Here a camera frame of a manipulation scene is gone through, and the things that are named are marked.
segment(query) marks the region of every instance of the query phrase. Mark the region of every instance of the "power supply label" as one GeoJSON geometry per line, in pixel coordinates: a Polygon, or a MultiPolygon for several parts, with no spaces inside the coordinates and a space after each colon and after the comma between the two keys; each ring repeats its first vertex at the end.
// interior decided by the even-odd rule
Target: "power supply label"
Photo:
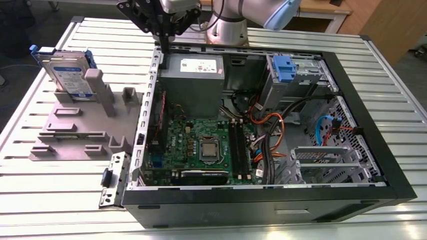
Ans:
{"type": "Polygon", "coordinates": [[[186,73],[217,73],[217,60],[185,58],[181,60],[181,71],[186,73]]]}
{"type": "Polygon", "coordinates": [[[89,98],[94,95],[81,67],[55,66],[54,70],[61,84],[74,97],[89,98]]]}

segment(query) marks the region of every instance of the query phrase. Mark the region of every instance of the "aluminum table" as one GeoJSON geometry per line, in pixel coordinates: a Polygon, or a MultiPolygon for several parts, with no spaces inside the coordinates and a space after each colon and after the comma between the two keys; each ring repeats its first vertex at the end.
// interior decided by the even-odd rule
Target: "aluminum table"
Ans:
{"type": "MultiPolygon", "coordinates": [[[[189,31],[178,42],[203,43],[189,31]]],[[[342,223],[145,230],[126,210],[99,210],[110,161],[31,161],[57,101],[42,70],[0,135],[0,236],[54,239],[424,239],[427,236],[427,114],[374,44],[357,35],[251,28],[249,43],[337,53],[418,198],[342,223]]],[[[74,18],[58,49],[89,47],[113,90],[147,89],[155,47],[129,20],[74,18]]]]}

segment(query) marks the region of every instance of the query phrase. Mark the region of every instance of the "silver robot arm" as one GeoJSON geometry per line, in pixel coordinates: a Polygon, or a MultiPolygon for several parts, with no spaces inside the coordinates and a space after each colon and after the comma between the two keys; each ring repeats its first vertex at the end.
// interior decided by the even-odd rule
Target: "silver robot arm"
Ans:
{"type": "MultiPolygon", "coordinates": [[[[209,43],[243,45],[249,39],[247,19],[271,30],[289,24],[302,0],[215,0],[214,15],[206,29],[209,43]]],[[[199,0],[125,0],[118,8],[145,33],[170,51],[170,42],[201,16],[199,0]]]]}
{"type": "Polygon", "coordinates": [[[219,45],[242,45],[249,39],[247,19],[279,31],[290,23],[302,0],[215,0],[207,38],[219,45]]]}

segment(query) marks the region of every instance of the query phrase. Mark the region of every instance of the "ram slot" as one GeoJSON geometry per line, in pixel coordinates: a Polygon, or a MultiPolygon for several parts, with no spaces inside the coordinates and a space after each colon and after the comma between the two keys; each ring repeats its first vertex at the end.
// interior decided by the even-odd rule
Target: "ram slot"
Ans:
{"type": "Polygon", "coordinates": [[[238,145],[238,156],[239,156],[239,168],[241,175],[246,176],[250,173],[249,169],[249,156],[247,156],[247,142],[246,134],[243,132],[243,123],[239,122],[235,127],[235,138],[238,145]]]}
{"type": "Polygon", "coordinates": [[[233,175],[235,177],[238,177],[238,175],[241,175],[241,161],[239,161],[237,123],[235,122],[229,123],[229,142],[230,142],[233,175]]]}

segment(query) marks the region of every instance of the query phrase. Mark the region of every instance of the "hard drive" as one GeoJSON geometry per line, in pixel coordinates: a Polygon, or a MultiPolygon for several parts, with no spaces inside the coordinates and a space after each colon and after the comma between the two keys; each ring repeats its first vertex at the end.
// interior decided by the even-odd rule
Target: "hard drive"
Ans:
{"type": "Polygon", "coordinates": [[[74,100],[90,101],[94,91],[86,80],[89,69],[97,68],[93,52],[58,50],[55,47],[31,46],[31,55],[53,78],[58,91],[69,93],[74,100]]]}

